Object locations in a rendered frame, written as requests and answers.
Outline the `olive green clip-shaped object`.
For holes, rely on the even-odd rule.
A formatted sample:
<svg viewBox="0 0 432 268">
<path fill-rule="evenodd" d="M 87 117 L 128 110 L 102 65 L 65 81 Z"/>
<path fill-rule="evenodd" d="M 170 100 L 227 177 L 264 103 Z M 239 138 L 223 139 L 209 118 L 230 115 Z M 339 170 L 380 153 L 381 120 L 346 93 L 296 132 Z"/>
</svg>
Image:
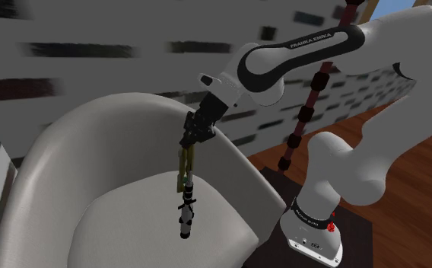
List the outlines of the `olive green clip-shaped object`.
<svg viewBox="0 0 432 268">
<path fill-rule="evenodd" d="M 194 164 L 194 145 L 179 150 L 179 173 L 177 177 L 177 192 L 185 190 L 185 186 L 192 183 L 193 164 Z"/>
</svg>

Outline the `window with wooden frame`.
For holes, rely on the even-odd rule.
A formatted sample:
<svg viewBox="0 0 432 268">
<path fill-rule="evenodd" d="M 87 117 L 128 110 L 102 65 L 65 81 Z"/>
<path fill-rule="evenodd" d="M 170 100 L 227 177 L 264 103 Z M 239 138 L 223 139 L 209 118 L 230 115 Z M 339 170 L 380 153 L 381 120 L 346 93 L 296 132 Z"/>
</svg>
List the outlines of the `window with wooden frame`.
<svg viewBox="0 0 432 268">
<path fill-rule="evenodd" d="M 365 23 L 393 12 L 411 8 L 416 0 L 368 0 L 359 23 Z"/>
</svg>

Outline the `white and black stick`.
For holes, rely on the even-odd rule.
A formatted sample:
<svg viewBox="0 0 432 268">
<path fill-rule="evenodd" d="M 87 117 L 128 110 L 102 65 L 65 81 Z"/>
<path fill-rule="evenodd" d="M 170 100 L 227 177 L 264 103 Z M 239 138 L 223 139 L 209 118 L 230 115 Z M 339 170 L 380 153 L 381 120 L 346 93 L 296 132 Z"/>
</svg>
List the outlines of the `white and black stick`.
<svg viewBox="0 0 432 268">
<path fill-rule="evenodd" d="M 178 206 L 181 211 L 179 218 L 180 223 L 180 237 L 187 239 L 191 235 L 192 220 L 194 218 L 193 203 L 196 199 L 193 198 L 192 172 L 190 171 L 187 176 L 183 178 L 183 204 Z"/>
</svg>

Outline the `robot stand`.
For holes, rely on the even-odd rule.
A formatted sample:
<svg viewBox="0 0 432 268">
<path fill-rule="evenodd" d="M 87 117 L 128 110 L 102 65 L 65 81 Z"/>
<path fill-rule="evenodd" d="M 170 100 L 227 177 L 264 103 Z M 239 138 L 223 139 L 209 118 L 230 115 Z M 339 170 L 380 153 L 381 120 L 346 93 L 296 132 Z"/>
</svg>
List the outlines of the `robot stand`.
<svg viewBox="0 0 432 268">
<path fill-rule="evenodd" d="M 264 167 L 260 173 L 290 205 L 301 190 L 301 185 Z M 372 223 L 349 210 L 335 209 L 336 229 L 341 233 L 343 254 L 336 268 L 373 268 Z M 270 238 L 258 247 L 242 268 L 328 268 L 322 263 L 290 249 L 280 225 L 276 225 Z"/>
</svg>

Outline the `red pole with black bands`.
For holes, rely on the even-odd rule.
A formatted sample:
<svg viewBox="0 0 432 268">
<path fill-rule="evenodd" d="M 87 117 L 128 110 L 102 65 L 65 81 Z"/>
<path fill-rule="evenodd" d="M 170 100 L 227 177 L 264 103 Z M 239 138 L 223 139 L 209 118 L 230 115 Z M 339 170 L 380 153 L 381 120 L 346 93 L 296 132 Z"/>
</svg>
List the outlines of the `red pole with black bands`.
<svg viewBox="0 0 432 268">
<path fill-rule="evenodd" d="M 366 0 L 345 0 L 346 6 L 344 8 L 338 25 L 349 25 L 353 20 L 358 6 L 365 1 Z M 313 76 L 313 79 L 310 83 L 311 92 L 307 98 L 306 103 L 300 108 L 300 111 L 297 115 L 297 125 L 294 131 L 288 137 L 285 153 L 279 159 L 277 170 L 279 174 L 284 174 L 284 172 L 287 171 L 291 165 L 292 154 L 294 153 L 294 150 L 300 145 L 302 139 L 302 132 L 305 125 L 312 119 L 314 113 L 314 105 L 319 96 L 319 93 L 320 91 L 325 89 L 329 81 L 329 70 L 331 67 L 332 62 L 324 62 L 321 65 L 319 71 Z"/>
</svg>

